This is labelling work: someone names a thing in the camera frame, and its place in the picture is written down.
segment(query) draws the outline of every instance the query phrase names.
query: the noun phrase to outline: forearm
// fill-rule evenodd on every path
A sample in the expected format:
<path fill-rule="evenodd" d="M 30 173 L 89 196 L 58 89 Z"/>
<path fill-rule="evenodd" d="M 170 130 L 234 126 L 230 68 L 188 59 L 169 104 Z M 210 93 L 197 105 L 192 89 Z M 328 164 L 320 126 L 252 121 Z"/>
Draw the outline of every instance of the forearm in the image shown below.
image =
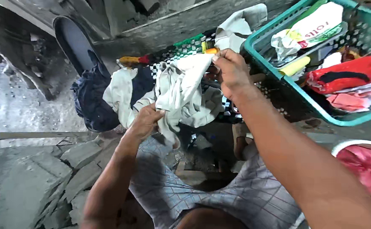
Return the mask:
<path fill-rule="evenodd" d="M 125 201 L 129 182 L 135 170 L 140 140 L 126 133 L 93 185 L 83 211 L 83 223 L 115 226 L 119 209 Z"/>
<path fill-rule="evenodd" d="M 239 93 L 234 102 L 266 166 L 294 197 L 310 223 L 333 228 L 352 221 L 354 225 L 363 222 L 371 226 L 371 198 L 330 152 L 297 131 L 257 88 Z M 343 221 L 332 220 L 334 216 Z"/>

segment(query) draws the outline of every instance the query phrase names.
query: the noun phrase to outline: plastic basket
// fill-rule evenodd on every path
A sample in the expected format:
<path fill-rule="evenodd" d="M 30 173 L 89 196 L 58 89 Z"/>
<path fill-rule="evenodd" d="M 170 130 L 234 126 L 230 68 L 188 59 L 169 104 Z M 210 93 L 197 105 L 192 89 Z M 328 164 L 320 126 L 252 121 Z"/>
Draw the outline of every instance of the plastic basket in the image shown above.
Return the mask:
<path fill-rule="evenodd" d="M 305 10 L 312 6 L 317 0 L 301 0 L 293 7 L 279 15 L 277 18 L 263 26 L 254 34 L 250 35 L 245 42 L 244 48 L 253 57 L 254 61 L 268 76 L 275 77 L 280 80 L 283 85 L 292 89 L 296 94 L 300 95 L 307 105 L 317 112 L 325 121 L 338 126 L 355 126 L 371 120 L 370 111 L 346 114 L 343 116 L 331 116 L 324 108 L 314 101 L 299 85 L 297 85 L 288 76 L 281 75 L 279 71 L 273 67 L 267 60 L 263 58 L 259 52 L 270 44 L 271 37 L 286 28 L 288 22 L 294 20 Z M 332 2 L 340 4 L 344 7 L 343 21 L 349 22 L 351 14 L 354 12 L 357 3 L 351 0 L 332 0 Z M 344 36 L 338 39 L 337 44 L 350 44 L 359 49 L 369 52 L 371 51 L 371 10 L 360 6 L 357 8 L 357 23 L 355 28 L 349 30 Z"/>

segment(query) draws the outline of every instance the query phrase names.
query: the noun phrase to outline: fingernail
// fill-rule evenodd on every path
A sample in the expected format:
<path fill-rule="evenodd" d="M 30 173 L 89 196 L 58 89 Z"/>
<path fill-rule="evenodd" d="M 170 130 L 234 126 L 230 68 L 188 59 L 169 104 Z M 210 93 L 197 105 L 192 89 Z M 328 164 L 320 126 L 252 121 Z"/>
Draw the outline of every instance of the fingernail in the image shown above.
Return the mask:
<path fill-rule="evenodd" d="M 219 59 L 219 57 L 215 55 L 215 56 L 213 56 L 212 61 L 215 63 L 218 59 Z"/>

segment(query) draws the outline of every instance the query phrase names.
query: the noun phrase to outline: wooden stick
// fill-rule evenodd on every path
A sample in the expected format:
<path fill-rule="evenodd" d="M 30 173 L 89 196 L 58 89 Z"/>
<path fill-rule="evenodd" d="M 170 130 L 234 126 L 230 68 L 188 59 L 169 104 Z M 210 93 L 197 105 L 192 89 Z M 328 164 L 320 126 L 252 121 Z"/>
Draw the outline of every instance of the wooden stick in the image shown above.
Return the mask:
<path fill-rule="evenodd" d="M 0 140 L 21 138 L 60 138 L 88 136 L 88 132 L 0 132 Z"/>

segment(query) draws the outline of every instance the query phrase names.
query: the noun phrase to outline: dark blue cloth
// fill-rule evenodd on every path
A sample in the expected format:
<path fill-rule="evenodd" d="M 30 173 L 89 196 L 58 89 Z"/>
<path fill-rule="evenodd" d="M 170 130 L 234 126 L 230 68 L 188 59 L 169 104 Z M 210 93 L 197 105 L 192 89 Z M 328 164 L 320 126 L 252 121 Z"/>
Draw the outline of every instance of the dark blue cloth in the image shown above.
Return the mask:
<path fill-rule="evenodd" d="M 117 113 L 102 99 L 110 83 L 111 75 L 105 66 L 98 62 L 91 71 L 85 70 L 81 78 L 71 86 L 75 110 L 79 117 L 84 118 L 87 128 L 91 131 L 104 132 L 120 124 Z"/>
<path fill-rule="evenodd" d="M 132 79 L 132 99 L 131 108 L 133 105 L 141 99 L 144 94 L 153 90 L 155 86 L 155 81 L 152 77 L 152 71 L 149 67 L 140 67 L 137 69 L 137 75 Z"/>

